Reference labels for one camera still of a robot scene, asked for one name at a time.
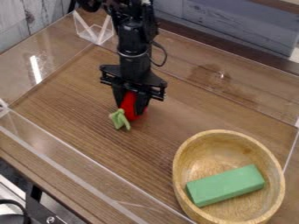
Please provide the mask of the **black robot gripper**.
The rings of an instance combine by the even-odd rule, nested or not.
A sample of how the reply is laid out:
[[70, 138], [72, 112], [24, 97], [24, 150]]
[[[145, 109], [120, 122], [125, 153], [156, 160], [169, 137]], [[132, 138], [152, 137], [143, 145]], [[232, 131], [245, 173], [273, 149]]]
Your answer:
[[117, 65], [100, 65], [100, 82], [112, 87], [116, 105], [120, 106], [127, 91], [136, 93], [135, 114], [140, 116], [152, 99], [164, 99], [167, 82], [152, 72], [152, 50], [139, 55], [118, 53]]

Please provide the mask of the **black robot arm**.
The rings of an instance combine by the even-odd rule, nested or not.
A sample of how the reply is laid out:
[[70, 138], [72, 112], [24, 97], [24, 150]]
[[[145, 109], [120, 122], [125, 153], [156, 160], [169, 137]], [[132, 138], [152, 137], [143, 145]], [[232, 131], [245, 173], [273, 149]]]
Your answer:
[[153, 0], [76, 0], [86, 12], [100, 8], [112, 18], [117, 36], [117, 65], [101, 65], [100, 82], [112, 87], [116, 105], [133, 120], [148, 107], [149, 101], [164, 99], [167, 82], [152, 71], [152, 65], [161, 67], [152, 59], [152, 46], [164, 47], [155, 41], [159, 24], [155, 17]]

